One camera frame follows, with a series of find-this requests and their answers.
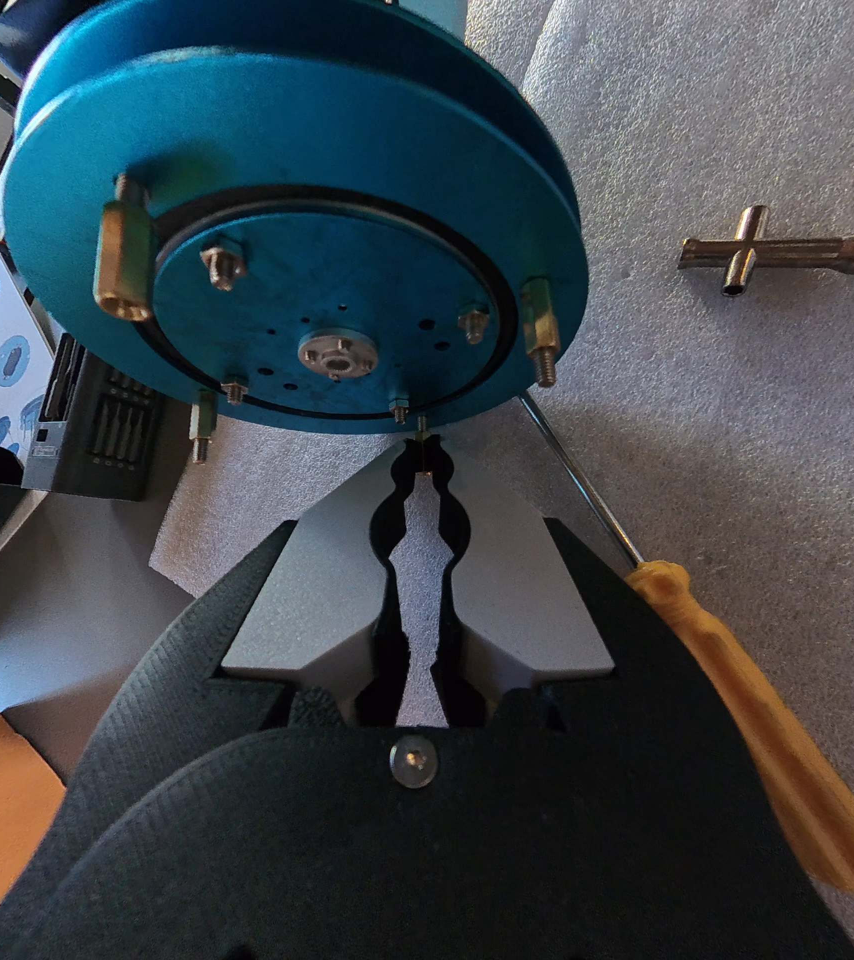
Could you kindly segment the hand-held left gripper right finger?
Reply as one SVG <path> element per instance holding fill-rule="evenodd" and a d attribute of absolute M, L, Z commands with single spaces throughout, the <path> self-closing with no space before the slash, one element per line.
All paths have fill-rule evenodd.
<path fill-rule="evenodd" d="M 515 689 L 609 675 L 613 659 L 541 512 L 431 436 L 443 572 L 431 668 L 451 727 L 480 727 Z"/>

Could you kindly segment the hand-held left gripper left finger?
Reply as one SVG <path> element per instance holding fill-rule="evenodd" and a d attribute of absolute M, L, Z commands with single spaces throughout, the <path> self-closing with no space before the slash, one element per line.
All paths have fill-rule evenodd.
<path fill-rule="evenodd" d="M 301 516 L 225 673 L 322 687 L 362 726 L 397 724 L 411 654 L 390 556 L 416 474 L 417 445 L 397 443 Z"/>

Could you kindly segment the blue round metal turntable base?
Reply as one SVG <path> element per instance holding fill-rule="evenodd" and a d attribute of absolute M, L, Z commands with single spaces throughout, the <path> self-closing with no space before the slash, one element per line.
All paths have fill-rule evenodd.
<path fill-rule="evenodd" d="M 574 186 L 514 86 L 390 2 L 109 2 L 25 79 L 6 243 L 120 372 L 240 421 L 483 413 L 584 315 Z"/>

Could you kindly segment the white foam mat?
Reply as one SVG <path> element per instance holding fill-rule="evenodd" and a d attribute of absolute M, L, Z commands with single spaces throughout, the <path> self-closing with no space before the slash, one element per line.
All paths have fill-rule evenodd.
<path fill-rule="evenodd" d="M 686 238 L 854 234 L 854 2 L 471 2 L 574 178 L 583 324 L 533 395 L 854 790 L 854 274 L 678 268 Z M 821 893 L 854 940 L 854 896 Z"/>

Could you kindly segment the black screwdriver bit case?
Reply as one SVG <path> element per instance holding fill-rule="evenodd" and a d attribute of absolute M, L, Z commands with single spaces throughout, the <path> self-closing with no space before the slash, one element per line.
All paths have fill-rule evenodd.
<path fill-rule="evenodd" d="M 64 333 L 28 446 L 22 488 L 140 500 L 161 412 L 156 390 Z"/>

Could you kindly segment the metal cross wrench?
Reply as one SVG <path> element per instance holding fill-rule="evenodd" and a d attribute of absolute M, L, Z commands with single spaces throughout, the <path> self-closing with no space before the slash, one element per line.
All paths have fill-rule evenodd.
<path fill-rule="evenodd" d="M 743 210 L 733 239 L 683 241 L 679 270 L 724 269 L 721 292 L 740 296 L 757 269 L 831 270 L 854 275 L 854 234 L 820 238 L 765 238 L 769 207 Z"/>

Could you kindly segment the yellow handled screwdriver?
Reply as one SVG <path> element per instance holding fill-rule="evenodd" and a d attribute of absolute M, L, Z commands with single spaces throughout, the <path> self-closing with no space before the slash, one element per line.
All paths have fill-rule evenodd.
<path fill-rule="evenodd" d="M 733 633 L 705 611 L 679 564 L 646 561 L 528 391 L 520 402 L 601 525 L 632 562 L 626 582 L 709 678 L 754 761 L 794 855 L 815 880 L 854 893 L 854 794 Z"/>

